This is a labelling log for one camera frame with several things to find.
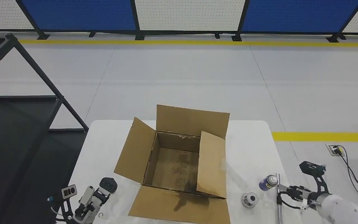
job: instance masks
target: cardboard box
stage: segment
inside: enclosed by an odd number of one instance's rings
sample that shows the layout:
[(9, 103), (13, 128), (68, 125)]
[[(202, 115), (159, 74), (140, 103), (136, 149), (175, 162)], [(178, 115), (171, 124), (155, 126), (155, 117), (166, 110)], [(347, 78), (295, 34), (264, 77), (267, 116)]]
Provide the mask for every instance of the cardboard box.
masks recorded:
[(115, 173), (141, 184), (130, 216), (230, 223), (228, 113), (157, 105), (157, 130), (134, 118)]

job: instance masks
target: blue partition panel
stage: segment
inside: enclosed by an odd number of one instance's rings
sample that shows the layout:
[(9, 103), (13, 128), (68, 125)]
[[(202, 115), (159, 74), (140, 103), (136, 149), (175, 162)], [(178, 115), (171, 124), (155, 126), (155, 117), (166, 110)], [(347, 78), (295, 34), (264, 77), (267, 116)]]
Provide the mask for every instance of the blue partition panel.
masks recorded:
[(338, 32), (358, 0), (250, 0), (243, 32)]
[(42, 30), (135, 30), (130, 0), (22, 0)]

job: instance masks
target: spray can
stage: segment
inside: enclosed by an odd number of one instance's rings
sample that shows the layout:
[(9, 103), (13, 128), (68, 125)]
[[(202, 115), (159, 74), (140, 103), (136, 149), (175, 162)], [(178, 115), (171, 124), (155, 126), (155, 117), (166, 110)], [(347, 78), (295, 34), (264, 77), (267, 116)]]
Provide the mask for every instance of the spray can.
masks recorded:
[(276, 185), (277, 185), (277, 177), (275, 177), (274, 175), (269, 175), (258, 183), (258, 186), (263, 191), (270, 190)]

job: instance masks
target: yellow tape stripe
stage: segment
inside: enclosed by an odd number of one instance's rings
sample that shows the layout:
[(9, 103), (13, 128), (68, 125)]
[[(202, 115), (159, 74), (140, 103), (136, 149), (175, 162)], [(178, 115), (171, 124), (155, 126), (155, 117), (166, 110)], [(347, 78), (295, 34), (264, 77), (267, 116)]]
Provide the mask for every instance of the yellow tape stripe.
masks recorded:
[(358, 133), (352, 132), (272, 132), (278, 142), (358, 142)]
[(356, 48), (358, 43), (309, 43), (273, 41), (208, 41), (208, 40), (20, 40), (21, 44), (76, 44), (76, 45), (241, 45), (241, 46), (303, 46)]

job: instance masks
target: white floor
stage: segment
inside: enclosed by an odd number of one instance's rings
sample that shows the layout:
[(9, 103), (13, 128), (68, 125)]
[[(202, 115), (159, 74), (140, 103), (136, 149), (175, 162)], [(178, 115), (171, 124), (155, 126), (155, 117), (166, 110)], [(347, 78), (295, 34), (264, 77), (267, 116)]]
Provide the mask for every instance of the white floor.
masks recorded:
[[(79, 115), (156, 118), (156, 104), (230, 112), (272, 131), (358, 132), (358, 49), (179, 45), (25, 45)], [(0, 62), (0, 95), (51, 94), (15, 50)], [(62, 108), (54, 128), (79, 127)], [(326, 142), (276, 142), (292, 184), (316, 190), (299, 164), (327, 165), (331, 193), (358, 204)], [(358, 174), (358, 143), (341, 142)], [(312, 211), (306, 223), (322, 223)]]

